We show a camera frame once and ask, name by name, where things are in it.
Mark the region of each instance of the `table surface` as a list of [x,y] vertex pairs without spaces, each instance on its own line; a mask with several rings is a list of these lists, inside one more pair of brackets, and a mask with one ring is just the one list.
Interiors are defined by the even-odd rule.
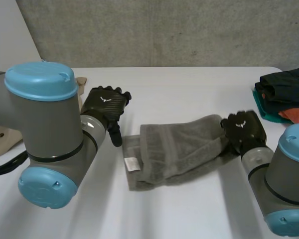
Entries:
[[[206,115],[227,117],[254,109],[251,89],[272,67],[74,68],[92,87],[121,87],[132,101],[121,117],[123,135],[147,123],[181,123]],[[285,125],[262,120],[275,150]],[[19,144],[0,164],[24,150]],[[19,193],[28,162],[0,176],[0,239],[275,239],[263,221],[239,158],[197,180],[129,192],[121,148],[109,137],[65,208],[43,209]]]

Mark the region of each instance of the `stack of clothes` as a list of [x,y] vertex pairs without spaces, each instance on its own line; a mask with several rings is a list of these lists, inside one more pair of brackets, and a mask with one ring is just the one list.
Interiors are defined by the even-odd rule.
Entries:
[[253,95],[262,118],[299,123],[299,68],[262,76]]

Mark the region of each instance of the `folded clothing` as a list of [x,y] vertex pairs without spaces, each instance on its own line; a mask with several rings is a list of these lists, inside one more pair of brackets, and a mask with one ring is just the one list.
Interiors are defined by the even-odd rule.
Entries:
[[262,76],[255,87],[268,101],[299,103],[299,68]]
[[283,118],[279,115],[279,112],[268,110],[268,105],[266,105],[266,100],[262,97],[260,92],[256,90],[253,91],[253,96],[257,104],[260,116],[268,121],[275,123],[292,123],[288,118]]
[[288,109],[279,113],[280,116],[290,119],[294,123],[299,123],[299,108]]
[[129,189],[184,183],[236,158],[228,150],[221,120],[210,115],[189,123],[141,125],[140,135],[124,137],[125,160],[133,158],[139,166],[131,172],[126,165]]

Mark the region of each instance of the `dark clothing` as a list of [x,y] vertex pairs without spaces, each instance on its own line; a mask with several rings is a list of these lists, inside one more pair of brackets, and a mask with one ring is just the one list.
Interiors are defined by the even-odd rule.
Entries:
[[267,101],[299,103],[299,68],[262,76],[255,87]]

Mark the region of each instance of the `towel label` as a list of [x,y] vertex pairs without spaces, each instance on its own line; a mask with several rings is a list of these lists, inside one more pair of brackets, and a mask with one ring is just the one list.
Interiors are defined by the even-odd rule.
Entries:
[[141,170],[139,161],[137,158],[124,158],[126,168],[129,172]]

